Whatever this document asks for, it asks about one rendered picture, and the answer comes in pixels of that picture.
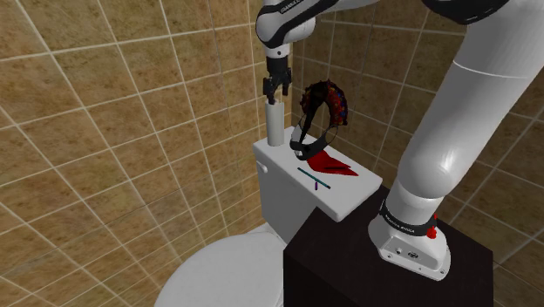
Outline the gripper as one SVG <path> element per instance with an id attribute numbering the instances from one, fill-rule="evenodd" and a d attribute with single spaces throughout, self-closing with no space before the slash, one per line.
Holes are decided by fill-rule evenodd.
<path id="1" fill-rule="evenodd" d="M 273 105 L 278 86 L 282 89 L 282 96 L 289 95 L 289 86 L 292 83 L 291 68 L 287 57 L 266 57 L 266 65 L 269 76 L 262 80 L 262 92 L 267 97 L 268 103 Z"/>

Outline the white cylinder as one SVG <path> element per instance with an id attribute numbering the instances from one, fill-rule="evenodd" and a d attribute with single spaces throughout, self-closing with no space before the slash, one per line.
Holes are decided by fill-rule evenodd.
<path id="1" fill-rule="evenodd" d="M 284 104 L 277 99 L 265 103 L 267 142 L 271 147 L 284 143 Z"/>

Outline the red flat pointed cloth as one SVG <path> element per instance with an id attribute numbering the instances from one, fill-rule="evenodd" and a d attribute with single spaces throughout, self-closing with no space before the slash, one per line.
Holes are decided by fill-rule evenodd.
<path id="1" fill-rule="evenodd" d="M 358 176 L 349 165 L 331 157 L 324 150 L 307 159 L 307 162 L 312 170 L 319 173 Z"/>

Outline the teal pen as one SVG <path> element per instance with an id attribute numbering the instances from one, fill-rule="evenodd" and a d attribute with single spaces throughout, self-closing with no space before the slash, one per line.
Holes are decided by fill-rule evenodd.
<path id="1" fill-rule="evenodd" d="M 316 184 L 320 184 L 322 186 L 324 186 L 325 188 L 327 189 L 331 189 L 331 186 L 328 185 L 327 183 L 325 183 L 324 181 L 321 181 L 320 179 L 318 179 L 317 177 L 315 177 L 314 175 L 310 174 L 309 172 L 305 171 L 304 169 L 300 168 L 300 167 L 297 167 L 297 170 L 302 172 L 303 174 L 307 175 L 308 177 L 310 177 L 310 179 L 314 180 Z"/>

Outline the white toilet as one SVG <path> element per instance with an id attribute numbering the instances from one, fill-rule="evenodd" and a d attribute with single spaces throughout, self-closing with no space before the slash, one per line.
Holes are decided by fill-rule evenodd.
<path id="1" fill-rule="evenodd" d="M 340 222 L 375 193 L 381 177 L 336 149 L 325 150 L 358 176 L 313 172 L 288 143 L 253 145 L 264 224 L 190 256 L 167 280 L 154 307 L 283 307 L 283 251 L 315 208 Z M 331 186 L 327 189 L 297 170 Z"/>

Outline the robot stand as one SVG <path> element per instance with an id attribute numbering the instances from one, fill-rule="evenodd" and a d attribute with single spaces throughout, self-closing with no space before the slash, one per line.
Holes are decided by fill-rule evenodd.
<path id="1" fill-rule="evenodd" d="M 341 222 L 315 208 L 283 251 L 283 307 L 493 307 L 493 253 L 443 221 L 452 262 L 433 281 L 383 260 L 368 235 L 386 187 Z"/>

